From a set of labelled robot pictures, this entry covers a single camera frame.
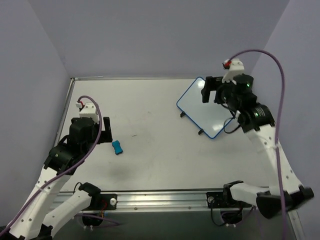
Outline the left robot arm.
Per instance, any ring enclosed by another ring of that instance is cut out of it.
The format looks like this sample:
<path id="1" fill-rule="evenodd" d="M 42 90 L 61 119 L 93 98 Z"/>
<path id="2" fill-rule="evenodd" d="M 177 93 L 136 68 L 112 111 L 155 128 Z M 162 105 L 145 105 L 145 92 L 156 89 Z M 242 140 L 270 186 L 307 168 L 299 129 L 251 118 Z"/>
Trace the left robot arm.
<path id="1" fill-rule="evenodd" d="M 112 142 L 109 117 L 103 118 L 103 124 L 105 129 L 100 130 L 100 123 L 91 118 L 72 118 L 69 134 L 49 151 L 37 183 L 22 207 L 22 214 L 0 228 L 2 240 L 51 240 L 80 211 L 101 206 L 101 190 L 85 182 L 70 198 L 50 210 L 83 157 L 96 144 Z"/>

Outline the blue-framed whiteboard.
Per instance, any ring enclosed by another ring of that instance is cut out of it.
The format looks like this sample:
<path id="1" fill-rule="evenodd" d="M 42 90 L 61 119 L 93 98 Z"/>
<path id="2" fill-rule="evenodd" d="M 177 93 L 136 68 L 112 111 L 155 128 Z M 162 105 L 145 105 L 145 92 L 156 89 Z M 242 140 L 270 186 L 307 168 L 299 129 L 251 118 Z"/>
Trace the blue-framed whiteboard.
<path id="1" fill-rule="evenodd" d="M 205 86 L 205 79 L 197 77 L 176 102 L 181 110 L 181 117 L 188 117 L 198 128 L 198 134 L 205 134 L 214 139 L 229 125 L 231 113 L 214 102 L 216 92 L 212 91 L 209 102 L 202 102 L 201 90 Z"/>

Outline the blue whiteboard eraser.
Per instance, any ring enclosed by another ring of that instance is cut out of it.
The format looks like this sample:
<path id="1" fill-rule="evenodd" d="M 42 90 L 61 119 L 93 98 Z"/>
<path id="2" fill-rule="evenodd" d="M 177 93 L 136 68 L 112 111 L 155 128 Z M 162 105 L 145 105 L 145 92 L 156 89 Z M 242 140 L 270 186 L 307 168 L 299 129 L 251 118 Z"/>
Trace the blue whiteboard eraser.
<path id="1" fill-rule="evenodd" d="M 113 149 L 114 149 L 114 153 L 116 155 L 122 154 L 123 153 L 123 149 L 121 147 L 121 144 L 118 140 L 115 140 L 111 143 Z"/>

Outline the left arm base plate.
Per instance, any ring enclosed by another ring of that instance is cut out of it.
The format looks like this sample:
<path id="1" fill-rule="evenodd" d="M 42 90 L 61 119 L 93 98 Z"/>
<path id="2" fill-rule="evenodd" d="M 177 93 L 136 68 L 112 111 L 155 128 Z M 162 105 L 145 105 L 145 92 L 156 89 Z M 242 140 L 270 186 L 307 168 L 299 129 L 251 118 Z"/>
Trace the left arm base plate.
<path id="1" fill-rule="evenodd" d="M 117 209 L 118 195 L 115 193 L 103 193 L 100 196 L 98 209 L 101 211 L 113 211 Z"/>

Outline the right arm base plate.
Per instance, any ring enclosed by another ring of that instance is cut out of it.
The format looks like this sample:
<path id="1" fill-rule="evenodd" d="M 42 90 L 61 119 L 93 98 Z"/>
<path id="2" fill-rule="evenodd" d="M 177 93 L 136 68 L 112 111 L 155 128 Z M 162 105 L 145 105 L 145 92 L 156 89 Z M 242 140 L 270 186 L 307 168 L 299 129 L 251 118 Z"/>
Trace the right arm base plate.
<path id="1" fill-rule="evenodd" d="M 222 191 L 209 191 L 206 193 L 207 207 L 213 209 L 226 208 L 227 203 L 224 200 Z"/>

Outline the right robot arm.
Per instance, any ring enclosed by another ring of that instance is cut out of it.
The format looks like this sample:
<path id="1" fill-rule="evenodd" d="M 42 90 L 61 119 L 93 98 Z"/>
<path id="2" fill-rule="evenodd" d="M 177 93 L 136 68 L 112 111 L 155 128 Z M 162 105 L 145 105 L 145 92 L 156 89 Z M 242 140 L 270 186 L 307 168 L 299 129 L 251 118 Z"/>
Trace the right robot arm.
<path id="1" fill-rule="evenodd" d="M 253 77 L 239 74 L 232 81 L 207 76 L 201 90 L 202 102 L 208 103 L 211 92 L 214 102 L 230 111 L 243 133 L 255 147 L 268 185 L 258 187 L 236 180 L 224 184 L 222 200 L 227 206 L 243 202 L 258 208 L 271 219 L 282 212 L 296 210 L 314 198 L 311 187 L 303 186 L 276 141 L 276 122 L 269 108 L 257 101 L 252 91 Z"/>

